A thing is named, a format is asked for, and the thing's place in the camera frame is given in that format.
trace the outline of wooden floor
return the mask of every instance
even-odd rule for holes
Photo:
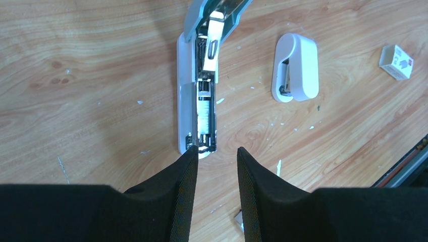
[[[1,0],[0,183],[109,184],[174,162],[176,40],[191,0]],[[271,94],[276,42],[315,39],[317,98]],[[200,160],[191,241],[243,241],[236,150],[281,178],[372,185],[428,133],[425,0],[254,0],[220,51],[218,152]],[[414,58],[410,80],[378,67]]]

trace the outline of stapler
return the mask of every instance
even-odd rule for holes
[[[252,0],[194,0],[177,40],[178,148],[217,150],[216,83],[220,46]]]
[[[305,101],[318,91],[316,43],[295,33],[283,35],[275,50],[272,96],[278,102]]]

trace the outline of paper scrap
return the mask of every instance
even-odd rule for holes
[[[277,176],[281,176],[281,162],[282,162],[282,160],[278,161],[278,165],[277,165]]]

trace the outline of white paint speck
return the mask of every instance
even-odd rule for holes
[[[282,160],[278,161],[278,165],[277,165],[277,176],[281,176],[281,162],[282,162]]]
[[[220,99],[220,100],[218,100],[217,101],[217,104],[220,104],[221,102],[223,102],[225,99],[224,98],[222,98],[222,99]]]

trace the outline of small cardboard box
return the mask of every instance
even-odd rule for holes
[[[388,72],[397,81],[409,79],[413,65],[413,59],[398,45],[387,45],[382,49],[379,67]]]

